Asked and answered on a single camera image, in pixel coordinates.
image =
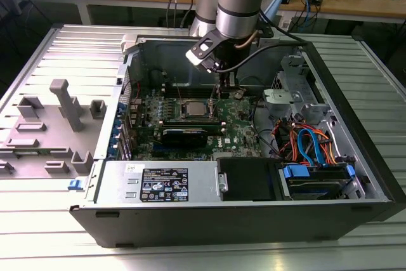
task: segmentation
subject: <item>warning label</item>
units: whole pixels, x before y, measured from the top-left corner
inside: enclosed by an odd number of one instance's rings
[[[142,202],[188,201],[187,168],[145,168],[142,173]]]

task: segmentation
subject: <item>blue plastic clip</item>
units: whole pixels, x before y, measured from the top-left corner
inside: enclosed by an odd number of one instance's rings
[[[72,179],[69,183],[68,190],[82,190],[82,180]]]
[[[356,176],[354,167],[352,165],[347,165],[347,171],[350,174],[351,178],[354,178]]]
[[[318,140],[317,140],[317,136],[316,134],[308,129],[308,128],[303,128],[299,134],[298,134],[298,147],[299,147],[299,151],[301,153],[301,155],[307,160],[309,161],[311,166],[314,166],[315,163],[313,162],[313,160],[311,159],[311,157],[309,157],[308,155],[306,155],[306,152],[303,150],[303,143],[302,143],[302,136],[305,132],[308,132],[311,136],[311,139],[313,140],[314,146],[315,146],[315,153],[316,153],[316,158],[317,158],[317,162],[325,165],[325,161],[324,161],[324,157],[323,154],[320,151],[320,147],[318,146]]]
[[[290,177],[309,177],[309,170],[305,165],[290,164],[284,167],[285,178]]]
[[[120,134],[120,130],[117,128],[112,128],[112,134],[118,136]]]

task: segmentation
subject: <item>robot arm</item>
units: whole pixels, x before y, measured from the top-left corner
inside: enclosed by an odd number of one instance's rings
[[[190,34],[202,39],[187,52],[187,58],[209,72],[238,64],[249,54],[260,10],[273,18],[281,1],[198,0]]]

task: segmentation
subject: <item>metal bracket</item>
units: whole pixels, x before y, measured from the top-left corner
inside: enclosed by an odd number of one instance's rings
[[[219,173],[218,174],[218,188],[220,192],[225,193],[228,191],[228,184],[227,184],[227,174],[226,173]]]
[[[306,103],[302,106],[300,112],[308,124],[318,124],[327,115],[330,110],[328,104]]]

